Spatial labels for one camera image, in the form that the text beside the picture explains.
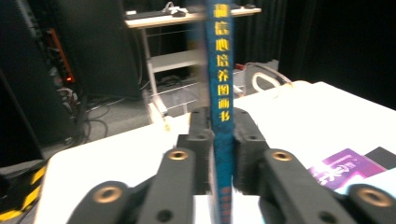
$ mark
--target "purple box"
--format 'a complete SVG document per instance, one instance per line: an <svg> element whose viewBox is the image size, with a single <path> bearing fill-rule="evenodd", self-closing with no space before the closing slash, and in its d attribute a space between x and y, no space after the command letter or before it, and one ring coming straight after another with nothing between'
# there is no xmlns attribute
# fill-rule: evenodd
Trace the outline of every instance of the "purple box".
<svg viewBox="0 0 396 224"><path fill-rule="evenodd" d="M329 189L339 189L346 183L361 180L386 170L349 148L308 169L320 185Z"/></svg>

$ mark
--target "black curtain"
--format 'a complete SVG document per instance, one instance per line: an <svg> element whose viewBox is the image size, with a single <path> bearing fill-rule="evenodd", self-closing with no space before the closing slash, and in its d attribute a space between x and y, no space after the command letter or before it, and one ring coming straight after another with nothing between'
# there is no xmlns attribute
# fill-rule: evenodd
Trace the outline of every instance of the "black curtain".
<svg viewBox="0 0 396 224"><path fill-rule="evenodd" d="M234 0L239 6L262 9L254 16L234 20L234 61L266 63L279 60L287 0Z"/></svg>

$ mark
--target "wooden desk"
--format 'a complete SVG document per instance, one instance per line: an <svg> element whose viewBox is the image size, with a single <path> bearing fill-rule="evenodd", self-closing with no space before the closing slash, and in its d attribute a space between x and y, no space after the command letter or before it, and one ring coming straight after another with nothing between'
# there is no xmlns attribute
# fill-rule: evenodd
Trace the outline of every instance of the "wooden desk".
<svg viewBox="0 0 396 224"><path fill-rule="evenodd" d="M234 105L250 113L270 147L290 151L306 168L347 147L361 155L376 147L396 154L396 111L326 83L295 82L239 98ZM133 187L155 175L163 153L188 126L185 115L171 121L172 133L151 124L56 154L44 177L35 224L65 223L99 183L116 180ZM396 196L394 171L373 176L387 181L372 184ZM247 218L262 223L258 197L236 195L234 201L234 224ZM206 196L195 197L195 223L210 223Z"/></svg>
<svg viewBox="0 0 396 224"><path fill-rule="evenodd" d="M262 10L260 8L245 9L242 7L240 9L232 10L232 14L234 17L251 16L261 11ZM154 73L205 63L205 55L200 50L195 49L151 57L149 52L149 42L146 29L203 21L204 19L204 14L187 13L186 17L182 18L172 17L169 15L134 21L125 21L129 28L139 29L141 32L143 47L146 55L146 63L148 67L148 77L153 94L158 93Z"/></svg>

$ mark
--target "gray floor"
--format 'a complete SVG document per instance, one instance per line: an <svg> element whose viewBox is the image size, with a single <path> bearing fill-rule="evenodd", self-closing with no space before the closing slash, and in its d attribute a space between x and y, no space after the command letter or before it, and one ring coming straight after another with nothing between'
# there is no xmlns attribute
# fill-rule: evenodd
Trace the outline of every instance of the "gray floor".
<svg viewBox="0 0 396 224"><path fill-rule="evenodd" d="M261 65L266 65L277 70L278 61L272 61L269 63L260 63ZM265 72L269 76L274 76L268 73L267 71L261 69L260 67L250 65L247 68L246 72L246 91L247 94L254 93L254 89L251 85L251 78L256 72ZM262 89L270 89L272 85L258 81L259 86ZM191 110L194 105L189 105L189 110ZM180 109L177 111L172 112L174 116L180 115ZM147 105L144 100L142 101L130 101L130 100L121 100L120 99L111 99L101 104L100 107L94 109L93 111L89 112L90 119L96 119L95 121L87 121L85 124L86 133L91 126L91 130L89 131L89 136L87 142L96 141L102 139L103 137L109 137L118 133L124 133L127 131L131 131L136 128L140 128L150 124L149 112ZM47 158L50 158L56 152L65 149L66 146L57 145L53 147L48 147L44 151L44 155ZM12 166L7 168L0 169L0 173L9 173L15 170L25 169L26 167L31 166L36 161L26 162L24 164L19 164L18 166ZM26 217L15 217L11 220L3 222L4 224L17 224L19 223L20 219L23 220L20 223L23 224L31 224L34 220L36 206L33 207L31 211L28 212Z"/></svg>

